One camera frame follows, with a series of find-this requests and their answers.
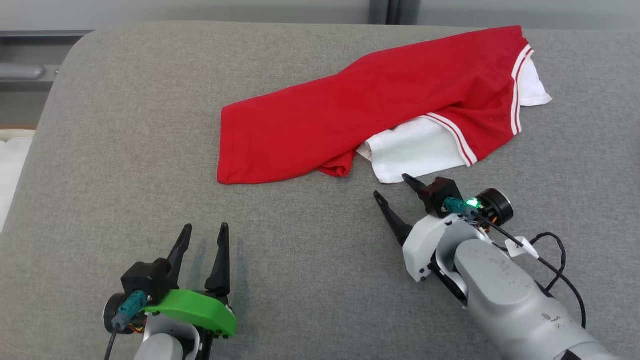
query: red cloth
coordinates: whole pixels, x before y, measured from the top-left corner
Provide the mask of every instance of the red cloth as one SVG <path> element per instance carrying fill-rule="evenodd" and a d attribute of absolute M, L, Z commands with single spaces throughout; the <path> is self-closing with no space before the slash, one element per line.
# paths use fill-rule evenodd
<path fill-rule="evenodd" d="M 347 176 L 366 139 L 426 114 L 475 163 L 520 132 L 516 79 L 530 53 L 519 26 L 476 31 L 378 51 L 336 75 L 226 106 L 218 181 L 316 169 Z"/>

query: white and red striped trim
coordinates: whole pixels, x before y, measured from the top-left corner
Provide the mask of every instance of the white and red striped trim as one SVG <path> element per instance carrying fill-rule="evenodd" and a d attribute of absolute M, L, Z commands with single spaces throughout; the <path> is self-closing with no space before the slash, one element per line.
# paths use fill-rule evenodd
<path fill-rule="evenodd" d="M 478 158 L 476 154 L 471 150 L 471 147 L 467 143 L 467 139 L 465 139 L 465 135 L 462 133 L 462 130 L 454 124 L 453 121 L 440 116 L 436 113 L 428 113 L 427 115 L 423 115 L 425 119 L 429 119 L 431 121 L 435 121 L 437 124 L 440 124 L 445 129 L 449 130 L 449 132 L 453 135 L 453 138 L 456 139 L 456 144 L 458 144 L 458 151 L 460 152 L 460 156 L 462 160 L 464 160 L 467 167 L 478 162 Z"/>
<path fill-rule="evenodd" d="M 518 59 L 516 60 L 515 65 L 513 65 L 513 70 L 511 71 L 511 77 L 513 78 L 513 102 L 511 103 L 511 131 L 513 135 L 517 135 L 522 132 L 522 125 L 520 124 L 520 90 L 518 89 L 518 81 L 520 79 L 520 71 L 522 70 L 522 65 L 527 61 L 528 58 L 533 54 L 533 49 L 531 46 L 527 44 L 527 46 L 522 49 L 520 55 L 518 55 Z"/>

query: green led light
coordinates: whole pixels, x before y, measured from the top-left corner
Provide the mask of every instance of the green led light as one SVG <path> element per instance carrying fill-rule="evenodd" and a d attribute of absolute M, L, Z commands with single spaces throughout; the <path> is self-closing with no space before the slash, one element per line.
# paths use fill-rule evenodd
<path fill-rule="evenodd" d="M 480 202 L 478 201 L 478 199 L 473 198 L 473 199 L 467 200 L 467 205 L 473 206 L 474 208 L 477 209 L 480 207 Z"/>

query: gray table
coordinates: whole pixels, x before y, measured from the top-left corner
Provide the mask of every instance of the gray table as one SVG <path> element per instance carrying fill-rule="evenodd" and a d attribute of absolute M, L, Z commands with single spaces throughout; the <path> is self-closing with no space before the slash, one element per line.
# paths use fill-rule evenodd
<path fill-rule="evenodd" d="M 166 22 L 83 38 L 54 83 L 1 238 L 0 358 L 101 358 L 102 308 L 124 270 L 167 255 L 191 222 L 180 285 L 200 289 L 222 221 L 238 329 L 215 343 L 216 359 L 495 358 L 444 286 L 406 273 L 372 192 L 412 222 L 424 208 L 406 186 L 379 184 L 364 159 L 344 179 L 216 182 L 224 105 L 465 31 Z M 488 159 L 439 175 L 467 195 L 489 186 L 508 194 L 508 231 L 560 235 L 588 329 L 636 357 L 638 34 L 525 35 L 554 101 L 523 109 L 524 132 Z M 536 247 L 559 262 L 553 241 Z M 552 278 L 519 263 L 543 283 Z M 565 285 L 554 293 L 579 316 Z M 119 337 L 114 359 L 132 357 L 140 341 Z"/>

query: robotic arm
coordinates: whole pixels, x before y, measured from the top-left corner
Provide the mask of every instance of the robotic arm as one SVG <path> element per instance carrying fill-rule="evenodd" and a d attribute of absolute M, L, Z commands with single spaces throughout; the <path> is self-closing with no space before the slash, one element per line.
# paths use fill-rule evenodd
<path fill-rule="evenodd" d="M 513 218 L 503 194 L 487 189 L 465 202 L 453 180 L 438 177 L 426 186 L 403 177 L 429 214 L 415 226 L 404 223 L 378 192 L 374 198 L 403 248 L 407 271 L 417 282 L 435 274 L 503 359 L 618 359 L 489 239 L 492 227 Z"/>
<path fill-rule="evenodd" d="M 205 291 L 178 287 L 191 230 L 191 224 L 184 226 L 168 259 L 138 262 L 124 273 L 124 293 L 111 296 L 104 308 L 104 326 L 112 334 L 105 359 L 117 334 L 144 334 L 135 360 L 208 360 L 213 339 L 236 333 L 236 316 L 227 299 L 228 225 L 222 223 L 220 228 L 218 254 Z"/>

